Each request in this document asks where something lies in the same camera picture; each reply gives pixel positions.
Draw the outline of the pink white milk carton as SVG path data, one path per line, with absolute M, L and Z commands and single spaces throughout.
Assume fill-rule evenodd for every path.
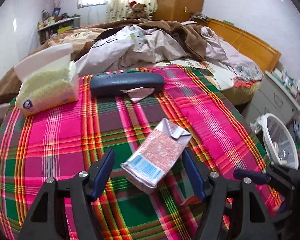
M 133 185 L 151 194 L 175 165 L 191 138 L 190 132 L 163 118 L 121 168 Z

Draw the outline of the white mesh trash bin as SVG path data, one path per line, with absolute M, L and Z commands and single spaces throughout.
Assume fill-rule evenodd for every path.
M 285 124 L 271 113 L 262 115 L 258 123 L 262 127 L 263 142 L 270 160 L 277 165 L 298 170 L 298 152 Z

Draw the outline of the plaid pink green blanket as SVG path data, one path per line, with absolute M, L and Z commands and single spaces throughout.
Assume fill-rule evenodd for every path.
M 152 67 L 165 79 L 161 93 L 138 103 L 127 96 L 95 98 L 91 76 L 79 80 L 79 99 L 24 116 L 10 104 L 0 129 L 0 230 L 16 239 L 47 177 L 68 179 L 108 149 L 116 152 L 113 176 L 93 204 L 105 239 L 191 239 L 203 205 L 183 206 L 190 191 L 181 161 L 152 194 L 121 176 L 125 162 L 166 118 L 192 134 L 196 157 L 225 178 L 234 170 L 261 171 L 266 152 L 235 107 L 198 70 Z

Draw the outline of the dark blue glasses case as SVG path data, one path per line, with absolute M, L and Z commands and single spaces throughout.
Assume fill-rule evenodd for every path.
M 164 78 L 155 73 L 127 72 L 94 76 L 90 80 L 90 91 L 94 97 L 121 96 L 124 90 L 136 88 L 154 88 L 161 92 L 164 88 Z

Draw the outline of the floral bed sheet mattress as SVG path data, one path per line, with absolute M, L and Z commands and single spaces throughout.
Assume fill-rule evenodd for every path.
M 218 88 L 233 105 L 243 105 L 250 102 L 261 85 L 261 80 L 244 80 L 241 77 L 237 77 L 232 71 L 208 61 L 181 58 L 172 61 L 166 60 L 163 61 L 163 64 L 177 64 L 196 70 L 209 70 L 212 76 L 206 75 L 206 78 Z

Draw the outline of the grey bedside drawer cabinet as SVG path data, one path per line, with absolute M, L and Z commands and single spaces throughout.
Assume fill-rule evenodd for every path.
M 268 71 L 264 73 L 260 87 L 254 93 L 242 115 L 247 123 L 254 123 L 258 117 L 266 113 L 274 114 L 285 125 L 300 113 L 299 103 Z

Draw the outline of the green tissue pack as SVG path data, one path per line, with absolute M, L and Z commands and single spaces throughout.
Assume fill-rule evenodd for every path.
M 15 101 L 23 115 L 74 102 L 79 97 L 79 79 L 70 43 L 41 50 L 21 60 L 14 71 L 21 81 Z

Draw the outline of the pale pink duvet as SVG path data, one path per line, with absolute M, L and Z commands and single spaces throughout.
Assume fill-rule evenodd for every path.
M 263 78 L 260 67 L 209 27 L 198 24 L 179 25 L 174 33 L 139 25 L 125 26 L 117 33 L 96 41 L 76 61 L 79 76 L 132 67 L 138 62 L 158 63 L 190 57 L 211 60 L 244 80 Z

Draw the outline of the wooden headboard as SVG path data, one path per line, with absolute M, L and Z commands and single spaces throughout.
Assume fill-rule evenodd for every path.
M 231 24 L 209 19 L 201 25 L 212 29 L 241 54 L 256 62 L 262 72 L 274 70 L 281 57 L 281 53 L 267 42 Z

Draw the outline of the brown teddy bear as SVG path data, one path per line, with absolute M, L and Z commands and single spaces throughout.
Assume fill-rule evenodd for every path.
M 132 12 L 128 15 L 128 19 L 135 19 L 141 21 L 150 21 L 150 17 L 147 12 L 147 5 L 132 1 L 129 3 Z

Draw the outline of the cluttered wall shelf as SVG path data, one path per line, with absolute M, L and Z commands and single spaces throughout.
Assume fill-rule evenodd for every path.
M 64 13 L 59 16 L 50 16 L 43 22 L 39 22 L 37 24 L 37 29 L 40 44 L 45 43 L 51 37 L 66 30 L 79 27 L 80 19 L 81 16 L 78 14 L 69 16 L 67 13 Z

